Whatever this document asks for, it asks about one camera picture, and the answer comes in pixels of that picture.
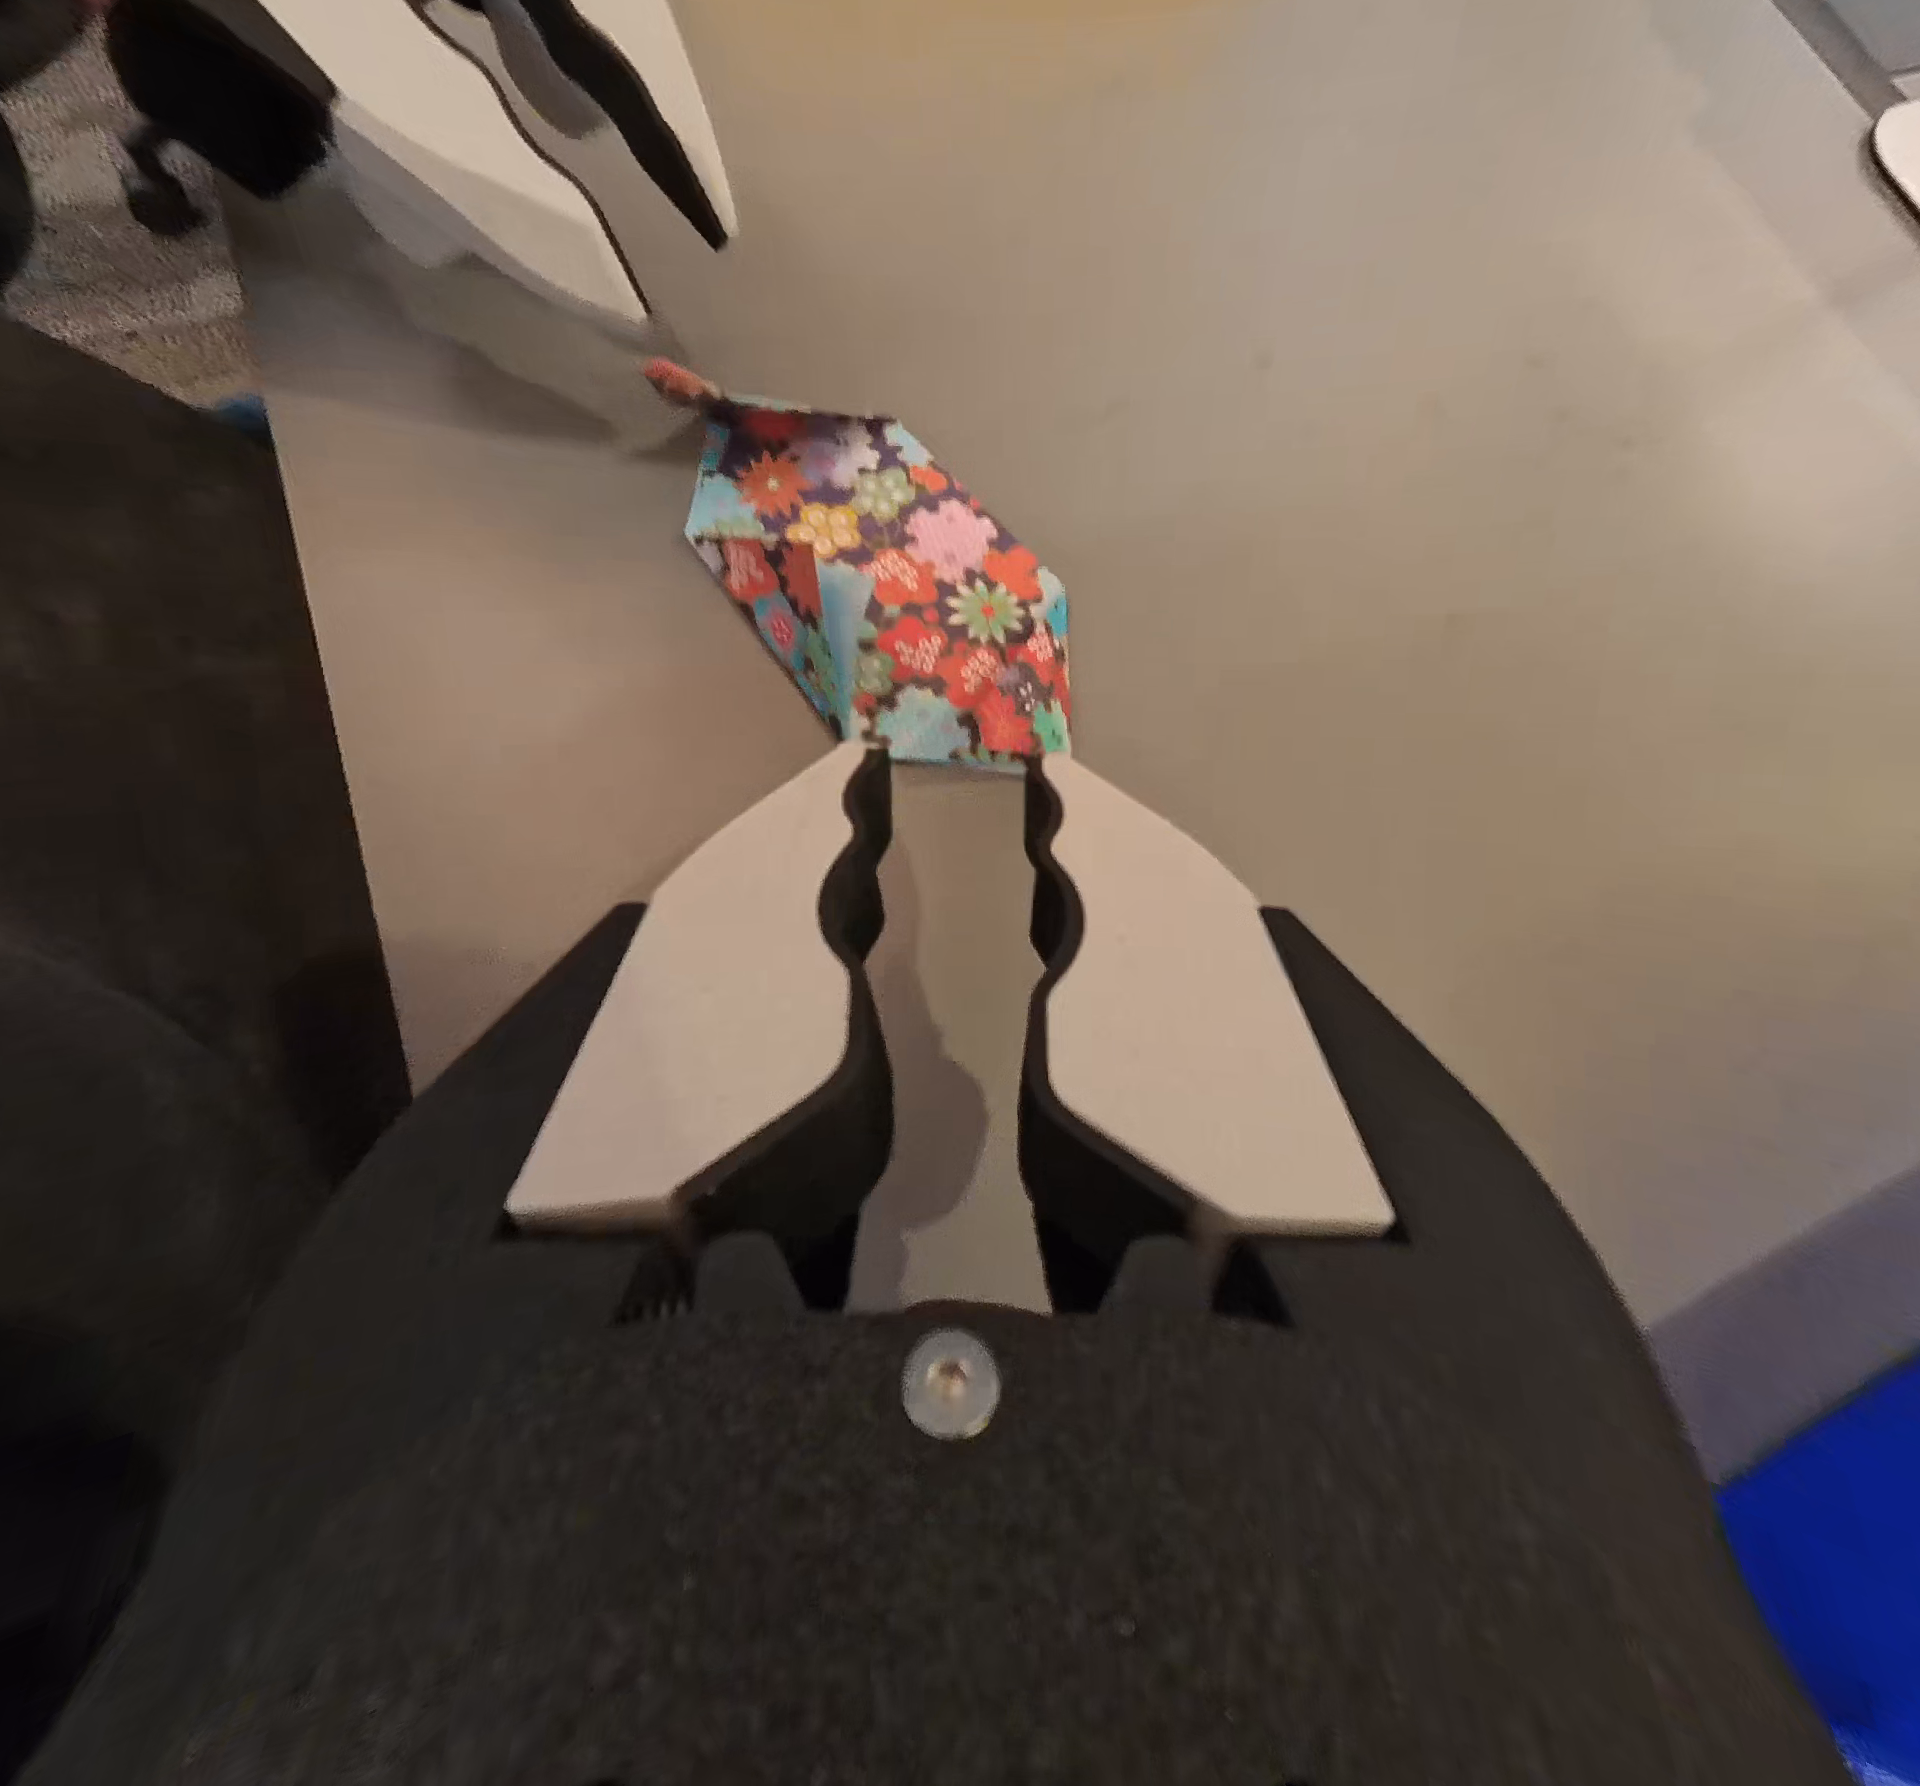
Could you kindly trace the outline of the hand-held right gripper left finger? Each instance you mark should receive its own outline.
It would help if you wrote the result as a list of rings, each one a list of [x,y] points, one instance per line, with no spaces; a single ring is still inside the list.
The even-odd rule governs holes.
[[[850,1283],[894,1145],[891,830],[888,753],[838,742],[659,879],[507,1194],[519,1230],[760,1230],[798,1283]]]

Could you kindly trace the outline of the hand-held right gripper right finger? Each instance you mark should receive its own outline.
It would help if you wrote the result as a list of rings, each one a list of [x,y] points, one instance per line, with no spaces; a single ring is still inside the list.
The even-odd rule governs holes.
[[[1024,767],[1040,981],[1020,1176],[1054,1311],[1094,1311],[1140,1242],[1204,1298],[1255,1245],[1379,1242],[1398,1211],[1267,909],[1200,838],[1067,753]]]

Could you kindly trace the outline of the floral origami paper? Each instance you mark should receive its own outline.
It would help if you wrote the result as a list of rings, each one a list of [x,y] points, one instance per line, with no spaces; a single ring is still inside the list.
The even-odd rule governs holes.
[[[981,770],[1069,753],[1067,583],[913,430],[672,357],[642,378],[703,418],[689,546],[835,742]]]

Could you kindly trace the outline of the person's dark trousers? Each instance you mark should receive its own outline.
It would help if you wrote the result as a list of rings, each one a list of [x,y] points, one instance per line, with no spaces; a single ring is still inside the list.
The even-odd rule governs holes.
[[[274,451],[3,318],[3,1749],[408,1097]]]

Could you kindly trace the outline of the blue plastic bin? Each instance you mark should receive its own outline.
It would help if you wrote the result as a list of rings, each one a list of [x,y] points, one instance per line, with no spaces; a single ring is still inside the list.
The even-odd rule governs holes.
[[[1860,1783],[1915,1783],[1915,1358],[1717,1488],[1775,1642]]]

